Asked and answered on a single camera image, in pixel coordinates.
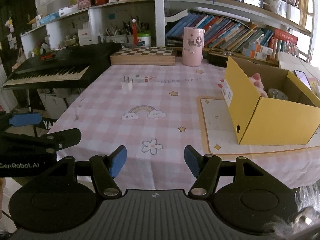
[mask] electronic keyboard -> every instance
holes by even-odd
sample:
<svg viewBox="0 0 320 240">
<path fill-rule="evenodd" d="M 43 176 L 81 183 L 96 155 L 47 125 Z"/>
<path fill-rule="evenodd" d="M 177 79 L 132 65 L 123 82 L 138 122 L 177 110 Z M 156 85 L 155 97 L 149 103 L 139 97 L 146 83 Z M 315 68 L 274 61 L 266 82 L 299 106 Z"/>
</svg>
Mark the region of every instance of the electronic keyboard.
<svg viewBox="0 0 320 240">
<path fill-rule="evenodd" d="M 4 89 L 87 88 L 111 65 L 119 43 L 75 46 L 27 59 L 3 84 Z"/>
</svg>

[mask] cloud print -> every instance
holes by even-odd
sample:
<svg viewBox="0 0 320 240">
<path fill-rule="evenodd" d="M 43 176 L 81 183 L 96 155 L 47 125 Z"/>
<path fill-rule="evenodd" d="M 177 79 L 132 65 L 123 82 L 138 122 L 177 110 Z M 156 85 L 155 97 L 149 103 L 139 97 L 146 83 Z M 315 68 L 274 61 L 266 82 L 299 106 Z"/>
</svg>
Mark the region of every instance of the cloud print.
<svg viewBox="0 0 320 240">
<path fill-rule="evenodd" d="M 135 113 L 125 113 L 124 116 L 121 117 L 122 120 L 135 120 L 138 118 L 139 116 Z"/>
<path fill-rule="evenodd" d="M 147 117 L 149 119 L 159 118 L 159 117 L 166 117 L 167 114 L 162 111 L 152 110 Z"/>
</svg>

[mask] yellow cardboard box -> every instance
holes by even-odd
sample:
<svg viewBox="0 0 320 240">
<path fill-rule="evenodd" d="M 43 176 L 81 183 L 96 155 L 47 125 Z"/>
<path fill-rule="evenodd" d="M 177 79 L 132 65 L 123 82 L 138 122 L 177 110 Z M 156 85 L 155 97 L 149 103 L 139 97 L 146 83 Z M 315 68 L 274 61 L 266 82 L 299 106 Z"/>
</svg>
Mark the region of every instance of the yellow cardboard box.
<svg viewBox="0 0 320 240">
<path fill-rule="evenodd" d="M 249 80 L 255 73 L 265 91 L 278 89 L 290 101 L 261 97 Z M 307 144 L 320 124 L 320 100 L 288 70 L 229 57 L 222 90 L 239 144 Z"/>
</svg>

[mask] chessboard pattern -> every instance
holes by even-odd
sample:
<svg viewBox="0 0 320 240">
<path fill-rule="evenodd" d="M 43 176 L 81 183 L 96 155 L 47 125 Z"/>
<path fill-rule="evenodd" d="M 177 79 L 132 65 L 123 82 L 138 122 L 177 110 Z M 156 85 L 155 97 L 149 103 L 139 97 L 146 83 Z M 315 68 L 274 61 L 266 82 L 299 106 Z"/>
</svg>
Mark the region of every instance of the chessboard pattern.
<svg viewBox="0 0 320 240">
<path fill-rule="evenodd" d="M 123 56 L 123 55 L 156 55 L 156 56 L 173 56 L 173 49 L 172 48 L 123 48 L 120 51 L 116 52 L 114 55 L 116 56 Z"/>
</svg>

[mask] blue handle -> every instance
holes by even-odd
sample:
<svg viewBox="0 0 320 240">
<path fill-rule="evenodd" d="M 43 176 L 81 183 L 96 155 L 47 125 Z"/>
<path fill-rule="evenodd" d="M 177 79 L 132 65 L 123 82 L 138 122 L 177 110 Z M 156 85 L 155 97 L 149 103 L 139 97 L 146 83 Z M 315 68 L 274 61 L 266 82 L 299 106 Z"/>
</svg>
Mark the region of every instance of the blue handle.
<svg viewBox="0 0 320 240">
<path fill-rule="evenodd" d="M 26 113 L 26 114 L 15 114 L 9 119 L 9 124 L 14 127 L 20 127 L 25 125 L 39 124 L 42 120 L 42 116 L 39 113 Z"/>
</svg>

